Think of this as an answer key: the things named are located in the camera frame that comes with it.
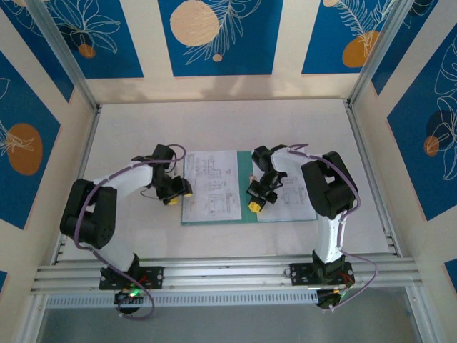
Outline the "printed paper sheet with drawings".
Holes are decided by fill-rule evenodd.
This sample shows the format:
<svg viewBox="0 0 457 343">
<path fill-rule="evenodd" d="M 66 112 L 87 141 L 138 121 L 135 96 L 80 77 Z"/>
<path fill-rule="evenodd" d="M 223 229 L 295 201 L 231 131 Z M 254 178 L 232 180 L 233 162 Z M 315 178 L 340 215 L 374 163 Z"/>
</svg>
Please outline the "printed paper sheet with drawings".
<svg viewBox="0 0 457 343">
<path fill-rule="evenodd" d="M 275 204 L 269 202 L 256 215 L 259 222 L 297 222 L 317 220 L 308 197 L 303 177 L 288 173 L 281 179 L 283 186 L 276 189 L 278 198 Z"/>
<path fill-rule="evenodd" d="M 182 204 L 182 224 L 242 219 L 236 151 L 191 151 L 184 178 L 192 195 Z"/>
</svg>

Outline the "green paper folder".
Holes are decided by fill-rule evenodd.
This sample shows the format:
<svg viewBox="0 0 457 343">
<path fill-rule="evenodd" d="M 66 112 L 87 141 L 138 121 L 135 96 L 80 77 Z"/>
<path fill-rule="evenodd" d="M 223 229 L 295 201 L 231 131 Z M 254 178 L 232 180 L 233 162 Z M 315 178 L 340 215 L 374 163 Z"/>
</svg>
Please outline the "green paper folder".
<svg viewBox="0 0 457 343">
<path fill-rule="evenodd" d="M 253 223 L 263 223 L 257 220 L 257 213 L 252 212 L 248 208 L 248 203 L 250 196 L 246 193 L 250 181 L 252 179 L 259 180 L 261 176 L 261 171 L 257 166 L 251 161 L 251 152 L 249 151 L 237 151 L 238 159 L 238 180 L 240 187 L 240 203 L 241 203 L 241 213 L 242 219 L 235 221 L 227 222 L 203 222 L 203 223 L 194 223 L 194 224 L 182 224 L 184 226 L 191 225 L 210 225 L 210 224 L 253 224 Z"/>
</svg>

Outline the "black electronics box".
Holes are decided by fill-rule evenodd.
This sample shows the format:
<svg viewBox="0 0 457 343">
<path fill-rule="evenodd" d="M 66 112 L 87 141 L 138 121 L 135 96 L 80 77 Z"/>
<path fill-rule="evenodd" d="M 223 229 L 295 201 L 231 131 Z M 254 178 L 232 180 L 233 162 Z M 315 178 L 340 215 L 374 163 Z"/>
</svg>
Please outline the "black electronics box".
<svg viewBox="0 0 457 343">
<path fill-rule="evenodd" d="M 343 302 L 343 297 L 348 289 L 322 289 L 317 291 L 317 306 L 324 310 L 330 310 L 338 307 Z"/>
<path fill-rule="evenodd" d="M 144 302 L 144 298 L 140 294 L 138 289 L 124 289 L 120 292 L 115 293 L 114 295 L 114 304 L 115 305 L 137 305 L 142 304 Z"/>
</svg>

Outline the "aluminium cross rail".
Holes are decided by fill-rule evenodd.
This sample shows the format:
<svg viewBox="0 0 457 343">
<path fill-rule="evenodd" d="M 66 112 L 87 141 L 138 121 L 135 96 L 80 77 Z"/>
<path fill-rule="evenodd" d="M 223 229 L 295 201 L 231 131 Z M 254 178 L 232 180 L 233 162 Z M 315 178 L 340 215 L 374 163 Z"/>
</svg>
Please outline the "aluminium cross rail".
<svg viewBox="0 0 457 343">
<path fill-rule="evenodd" d="M 162 292 L 212 292 L 286 290 L 292 288 L 288 268 L 308 263 L 309 255 L 251 258 L 144 259 L 144 266 L 164 268 Z M 369 254 L 364 260 L 350 258 L 356 287 L 403 287 L 421 285 L 422 278 L 411 257 Z M 101 263 L 95 260 L 62 261 L 40 266 L 32 294 L 96 294 Z"/>
</svg>

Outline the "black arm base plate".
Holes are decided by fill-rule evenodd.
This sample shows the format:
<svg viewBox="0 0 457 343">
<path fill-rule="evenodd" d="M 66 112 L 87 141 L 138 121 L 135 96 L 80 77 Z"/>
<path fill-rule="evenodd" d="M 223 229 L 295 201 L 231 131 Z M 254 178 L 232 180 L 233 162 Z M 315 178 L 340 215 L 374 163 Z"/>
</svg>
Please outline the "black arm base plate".
<svg viewBox="0 0 457 343">
<path fill-rule="evenodd" d="M 349 262 L 342 267 L 337 267 L 332 272 L 323 272 L 322 268 L 312 263 L 291 264 L 291 281 L 293 286 L 340 286 L 352 287 L 355 284 L 355 277 L 349 272 L 353 269 Z"/>
<path fill-rule="evenodd" d="M 100 290 L 122 290 L 132 289 L 137 286 L 110 268 L 101 268 L 101 278 L 99 281 Z M 134 267 L 128 272 L 124 272 L 127 276 L 135 279 L 146 289 L 161 289 L 164 268 L 163 267 Z"/>
</svg>

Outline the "aluminium side rail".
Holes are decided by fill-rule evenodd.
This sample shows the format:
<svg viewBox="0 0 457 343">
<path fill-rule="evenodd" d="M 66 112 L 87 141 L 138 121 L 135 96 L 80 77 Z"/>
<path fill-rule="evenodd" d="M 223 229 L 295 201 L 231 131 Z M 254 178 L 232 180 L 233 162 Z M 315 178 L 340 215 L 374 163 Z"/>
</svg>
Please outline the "aluminium side rail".
<svg viewBox="0 0 457 343">
<path fill-rule="evenodd" d="M 351 108 L 349 102 L 345 101 L 344 105 L 348 121 L 351 125 L 351 129 L 356 140 L 356 145 L 361 156 L 362 165 L 368 179 L 368 184 L 371 189 L 373 200 L 376 205 L 376 210 L 378 212 L 379 219 L 381 220 L 384 236 L 388 242 L 389 252 L 390 254 L 397 257 L 403 257 L 403 251 L 401 249 L 401 245 L 399 244 L 398 237 L 395 233 L 393 222 L 388 212 L 386 202 L 384 201 L 380 184 L 378 182 L 378 177 L 375 173 L 373 158 L 371 157 L 370 151 L 368 150 L 368 144 L 361 130 L 361 125 L 359 124 L 356 113 Z"/>
<path fill-rule="evenodd" d="M 89 160 L 89 155 L 90 155 L 90 152 L 91 152 L 91 148 L 92 148 L 92 145 L 93 145 L 93 142 L 94 142 L 94 137 L 95 137 L 95 133 L 96 133 L 96 130 L 97 130 L 97 126 L 99 124 L 99 118 L 100 118 L 100 115 L 101 115 L 102 107 L 103 106 L 101 104 L 98 104 L 97 108 L 96 108 L 96 111 L 94 112 L 94 118 L 93 118 L 91 126 L 90 126 L 89 135 L 87 136 L 86 141 L 85 141 L 82 158 L 81 158 L 81 161 L 80 161 L 80 164 L 79 164 L 79 168 L 78 168 L 78 171 L 77 171 L 77 174 L 76 174 L 76 178 L 77 179 L 80 179 L 80 178 L 82 178 L 84 176 L 84 173 L 85 173 L 85 170 L 86 170 L 86 166 L 87 166 L 87 163 L 88 163 L 88 160 Z M 65 241 L 66 241 L 66 238 L 60 232 L 60 229 L 58 229 L 58 236 L 56 238 L 56 243 L 54 245 L 54 250 L 52 252 L 52 255 L 51 255 L 51 258 L 50 258 L 50 261 L 49 261 L 50 265 L 55 265 L 58 262 L 59 251 L 60 251 L 60 248 L 61 248 L 62 244 Z"/>
</svg>

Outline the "aluminium frame corner post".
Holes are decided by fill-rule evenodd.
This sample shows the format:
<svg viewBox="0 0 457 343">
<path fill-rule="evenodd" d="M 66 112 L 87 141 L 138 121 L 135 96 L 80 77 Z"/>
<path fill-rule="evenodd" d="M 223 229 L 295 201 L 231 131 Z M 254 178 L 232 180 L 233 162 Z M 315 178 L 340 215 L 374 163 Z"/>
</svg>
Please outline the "aluminium frame corner post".
<svg viewBox="0 0 457 343">
<path fill-rule="evenodd" d="M 414 0 L 395 0 L 393 8 L 376 40 L 376 43 L 356 80 L 353 90 L 346 100 L 348 109 L 354 108 L 361 98 L 364 89 L 371 84 L 371 79 L 382 62 L 391 42 L 396 37 L 403 20 L 409 12 Z"/>
<path fill-rule="evenodd" d="M 45 4 L 42 0 L 24 0 L 24 3 L 67 76 L 79 91 L 88 107 L 93 113 L 97 114 L 99 105 L 96 103 L 82 70 L 66 44 L 57 25 L 51 18 Z"/>
</svg>

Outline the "short aluminium frame post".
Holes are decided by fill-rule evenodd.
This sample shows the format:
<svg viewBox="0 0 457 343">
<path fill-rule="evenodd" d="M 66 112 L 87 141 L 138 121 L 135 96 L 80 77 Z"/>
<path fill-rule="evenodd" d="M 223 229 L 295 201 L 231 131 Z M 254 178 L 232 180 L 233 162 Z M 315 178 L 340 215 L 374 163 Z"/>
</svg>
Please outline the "short aluminium frame post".
<svg viewBox="0 0 457 343">
<path fill-rule="evenodd" d="M 426 307 L 423 303 L 419 289 L 415 286 L 407 286 L 405 287 L 405 290 L 421 342 L 434 343 L 432 326 L 426 313 Z"/>
<path fill-rule="evenodd" d="M 48 295 L 42 294 L 28 296 L 15 343 L 37 342 L 48 298 Z"/>
</svg>

